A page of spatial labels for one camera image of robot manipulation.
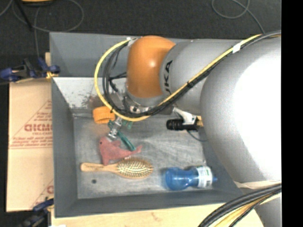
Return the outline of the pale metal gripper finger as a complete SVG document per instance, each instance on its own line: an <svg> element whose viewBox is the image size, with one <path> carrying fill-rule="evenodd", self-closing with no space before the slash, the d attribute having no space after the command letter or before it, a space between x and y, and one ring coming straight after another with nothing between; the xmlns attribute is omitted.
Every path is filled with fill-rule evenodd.
<svg viewBox="0 0 303 227"><path fill-rule="evenodd" d="M119 130L111 130L108 134L111 139L120 139L121 142L130 150L135 151L136 147L130 142L130 140Z"/></svg>

